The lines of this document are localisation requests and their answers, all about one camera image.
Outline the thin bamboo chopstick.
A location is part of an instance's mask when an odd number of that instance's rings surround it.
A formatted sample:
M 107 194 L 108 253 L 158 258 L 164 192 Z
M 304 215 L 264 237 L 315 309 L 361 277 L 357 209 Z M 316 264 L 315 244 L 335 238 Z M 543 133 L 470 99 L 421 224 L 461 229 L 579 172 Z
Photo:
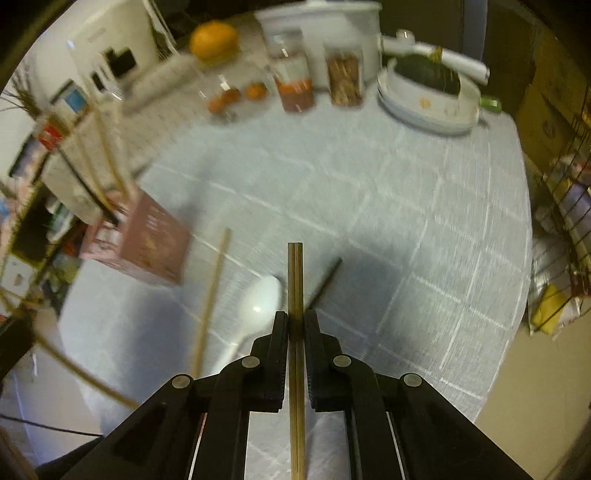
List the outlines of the thin bamboo chopstick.
M 226 252 L 228 251 L 231 235 L 231 228 L 226 228 L 221 238 L 221 244 L 219 244 L 217 250 L 217 256 L 214 264 L 213 274 L 211 276 L 211 282 L 209 282 L 207 295 L 204 302 L 204 309 L 202 309 L 200 316 L 201 324 L 198 330 L 197 341 L 195 342 L 192 352 L 190 374 L 193 378 L 198 378 L 201 374 L 202 362 L 204 361 L 204 351 L 206 348 L 208 327 L 209 323 L 211 323 L 211 315 L 214 311 L 219 283 L 221 282 L 224 258 Z

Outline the wide wooden chopstick pair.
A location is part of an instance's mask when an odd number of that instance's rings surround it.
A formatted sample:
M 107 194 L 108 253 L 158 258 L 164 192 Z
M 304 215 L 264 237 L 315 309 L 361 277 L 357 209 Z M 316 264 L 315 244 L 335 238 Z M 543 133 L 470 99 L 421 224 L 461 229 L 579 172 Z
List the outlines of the wide wooden chopstick pair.
M 291 478 L 305 478 L 304 424 L 304 248 L 300 242 L 287 244 L 288 392 L 290 393 Z

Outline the white plastic spoon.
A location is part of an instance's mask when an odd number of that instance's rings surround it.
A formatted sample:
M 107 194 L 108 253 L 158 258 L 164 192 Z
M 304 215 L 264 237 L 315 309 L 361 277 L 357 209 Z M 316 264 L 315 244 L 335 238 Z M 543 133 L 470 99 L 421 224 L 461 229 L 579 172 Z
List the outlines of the white plastic spoon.
M 212 368 L 219 373 L 235 359 L 240 346 L 250 337 L 270 332 L 274 314 L 283 301 L 283 284 L 273 275 L 260 277 L 246 289 L 238 308 L 238 327 L 232 333 L 231 342 Z

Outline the black chopstick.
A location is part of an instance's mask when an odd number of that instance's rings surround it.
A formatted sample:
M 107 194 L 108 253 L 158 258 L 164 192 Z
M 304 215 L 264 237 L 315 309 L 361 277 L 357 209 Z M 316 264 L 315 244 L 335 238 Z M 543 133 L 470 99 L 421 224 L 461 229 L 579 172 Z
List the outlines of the black chopstick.
M 331 285 L 331 282 L 335 278 L 335 274 L 339 271 L 339 267 L 341 267 L 341 265 L 342 257 L 335 258 L 335 260 L 332 261 L 328 271 L 322 276 L 321 282 L 318 283 L 317 288 L 315 288 L 314 293 L 311 295 L 311 298 L 308 299 L 308 303 L 304 307 L 305 311 L 315 309 L 315 305 L 317 305 L 322 299 L 322 295 L 325 294 L 325 291 L 327 291 Z

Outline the grey checked tablecloth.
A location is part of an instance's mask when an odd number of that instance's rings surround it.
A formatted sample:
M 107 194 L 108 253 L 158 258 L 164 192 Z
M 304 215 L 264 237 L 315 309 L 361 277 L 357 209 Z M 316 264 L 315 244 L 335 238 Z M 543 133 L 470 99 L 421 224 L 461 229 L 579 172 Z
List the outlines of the grey checked tablecloth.
M 180 285 L 155 286 L 95 261 L 80 269 L 59 319 L 65 351 L 143 401 L 188 368 L 226 228 L 204 374 L 231 342 L 247 287 L 287 272 L 304 246 L 304 282 L 322 330 L 376 372 L 415 372 L 466 417 L 486 403 L 525 310 L 532 225 L 513 119 L 486 113 L 462 137 L 413 129 L 369 96 L 359 109 L 318 97 L 290 115 L 207 122 L 198 155 L 152 164 L 142 188 L 192 232 Z

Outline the pink perforated utensil holder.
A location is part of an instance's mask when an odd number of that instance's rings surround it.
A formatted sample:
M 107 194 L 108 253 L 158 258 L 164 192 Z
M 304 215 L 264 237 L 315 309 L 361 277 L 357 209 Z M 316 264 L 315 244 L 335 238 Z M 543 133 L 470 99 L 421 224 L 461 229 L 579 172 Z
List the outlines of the pink perforated utensil holder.
M 116 193 L 116 225 L 105 218 L 90 225 L 80 257 L 151 284 L 177 285 L 190 243 L 190 231 L 145 191 L 129 204 Z

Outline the floral cloth on cabinet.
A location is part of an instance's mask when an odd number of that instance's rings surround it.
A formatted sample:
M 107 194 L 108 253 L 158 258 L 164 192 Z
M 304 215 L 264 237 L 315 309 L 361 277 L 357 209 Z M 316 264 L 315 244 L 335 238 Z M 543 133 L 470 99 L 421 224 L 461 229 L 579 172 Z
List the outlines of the floral cloth on cabinet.
M 87 113 L 50 155 L 42 181 L 74 217 L 98 220 L 89 196 L 116 188 L 115 176 L 129 185 L 152 164 L 168 165 L 198 152 L 219 133 L 205 122 L 204 71 L 189 53 L 160 62 L 124 91 Z

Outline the stacked white bowls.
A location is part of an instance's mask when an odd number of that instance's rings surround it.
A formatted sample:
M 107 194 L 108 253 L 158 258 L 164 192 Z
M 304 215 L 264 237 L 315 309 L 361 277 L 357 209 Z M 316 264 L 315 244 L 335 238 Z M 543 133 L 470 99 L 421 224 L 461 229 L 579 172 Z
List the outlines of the stacked white bowls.
M 378 92 L 387 111 L 403 122 L 431 133 L 460 136 L 479 122 L 481 93 L 460 74 L 458 96 L 417 84 L 394 72 L 395 60 L 377 76 Z

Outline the glass jar with oranges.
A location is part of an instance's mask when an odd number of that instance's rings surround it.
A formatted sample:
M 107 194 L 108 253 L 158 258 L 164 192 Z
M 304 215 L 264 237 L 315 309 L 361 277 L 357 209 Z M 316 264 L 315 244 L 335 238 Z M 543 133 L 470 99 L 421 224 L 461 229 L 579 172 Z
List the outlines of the glass jar with oranges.
M 195 86 L 204 119 L 213 124 L 259 117 L 276 100 L 266 70 L 240 58 L 199 68 Z

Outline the dark green squash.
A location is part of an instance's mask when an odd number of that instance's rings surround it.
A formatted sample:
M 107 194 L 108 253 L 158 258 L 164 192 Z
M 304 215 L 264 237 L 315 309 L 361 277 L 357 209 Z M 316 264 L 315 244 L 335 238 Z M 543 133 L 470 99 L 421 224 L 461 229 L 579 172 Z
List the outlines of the dark green squash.
M 460 77 L 455 70 L 421 54 L 401 57 L 394 65 L 394 72 L 445 94 L 458 96 L 461 91 Z

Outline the jar with brown snacks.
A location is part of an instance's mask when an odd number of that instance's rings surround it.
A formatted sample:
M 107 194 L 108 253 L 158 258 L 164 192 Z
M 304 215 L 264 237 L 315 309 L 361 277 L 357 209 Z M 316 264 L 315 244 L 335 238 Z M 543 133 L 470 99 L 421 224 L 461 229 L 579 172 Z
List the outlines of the jar with brown snacks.
M 334 38 L 325 41 L 325 66 L 332 104 L 356 108 L 363 104 L 363 50 L 360 42 Z

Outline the large orange fruit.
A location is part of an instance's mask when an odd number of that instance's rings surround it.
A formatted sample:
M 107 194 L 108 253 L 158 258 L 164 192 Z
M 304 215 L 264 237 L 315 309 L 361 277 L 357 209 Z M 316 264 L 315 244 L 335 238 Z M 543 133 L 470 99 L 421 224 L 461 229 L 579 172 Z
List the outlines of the large orange fruit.
M 239 53 L 239 33 L 228 23 L 209 21 L 193 30 L 188 48 L 204 65 L 221 63 Z

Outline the jar with red contents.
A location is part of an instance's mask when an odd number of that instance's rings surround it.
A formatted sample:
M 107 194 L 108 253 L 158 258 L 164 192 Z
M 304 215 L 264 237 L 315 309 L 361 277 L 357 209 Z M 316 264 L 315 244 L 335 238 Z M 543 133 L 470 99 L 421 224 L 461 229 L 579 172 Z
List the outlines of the jar with red contents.
M 301 30 L 271 33 L 266 36 L 266 47 L 283 110 L 301 113 L 314 107 L 314 87 Z

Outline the white air fryer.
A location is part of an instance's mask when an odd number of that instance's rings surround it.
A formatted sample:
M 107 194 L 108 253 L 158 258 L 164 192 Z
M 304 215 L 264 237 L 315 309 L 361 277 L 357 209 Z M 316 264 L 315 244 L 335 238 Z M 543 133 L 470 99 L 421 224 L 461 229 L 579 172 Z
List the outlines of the white air fryer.
M 85 89 L 102 73 L 132 81 L 175 51 L 154 1 L 76 1 L 34 42 L 25 65 L 46 106 L 69 80 Z

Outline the white rice cooker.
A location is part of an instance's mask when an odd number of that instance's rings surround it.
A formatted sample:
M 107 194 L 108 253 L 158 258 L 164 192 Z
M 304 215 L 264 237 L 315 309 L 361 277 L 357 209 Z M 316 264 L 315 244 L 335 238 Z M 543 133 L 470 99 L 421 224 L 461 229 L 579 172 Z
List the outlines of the white rice cooker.
M 305 1 L 256 11 L 266 35 L 298 30 L 303 34 L 315 88 L 328 87 L 325 46 L 362 50 L 363 80 L 373 80 L 382 68 L 380 12 L 375 1 Z

